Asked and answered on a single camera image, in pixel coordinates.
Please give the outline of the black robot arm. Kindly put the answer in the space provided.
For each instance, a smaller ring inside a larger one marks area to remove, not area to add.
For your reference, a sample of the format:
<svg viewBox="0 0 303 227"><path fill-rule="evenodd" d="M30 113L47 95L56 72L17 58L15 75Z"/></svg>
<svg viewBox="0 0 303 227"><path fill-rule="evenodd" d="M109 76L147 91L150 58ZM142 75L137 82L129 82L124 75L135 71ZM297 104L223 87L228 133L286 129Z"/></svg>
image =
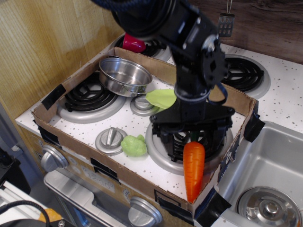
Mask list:
<svg viewBox="0 0 303 227"><path fill-rule="evenodd" d="M179 132L196 140L203 134L214 153L232 126L235 110L225 101L210 101L209 94L228 74L217 27L186 0L97 0L110 10L126 34L142 41L156 39L170 48L176 65L175 103L150 118L153 134L160 137L172 161L182 160L175 143Z"/></svg>

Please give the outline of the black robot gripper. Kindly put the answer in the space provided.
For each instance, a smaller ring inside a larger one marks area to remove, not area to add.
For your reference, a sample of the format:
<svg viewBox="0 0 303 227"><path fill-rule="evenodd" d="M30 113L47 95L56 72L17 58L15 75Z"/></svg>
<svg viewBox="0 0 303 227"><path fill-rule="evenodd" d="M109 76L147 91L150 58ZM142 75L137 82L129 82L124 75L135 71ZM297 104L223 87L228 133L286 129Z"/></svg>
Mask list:
<svg viewBox="0 0 303 227"><path fill-rule="evenodd" d="M171 107L150 117L153 144L163 156L183 159L186 131L204 131L202 145L205 158L209 159L218 153L225 141L234 114L232 107L213 105L206 100L186 102L178 98Z"/></svg>

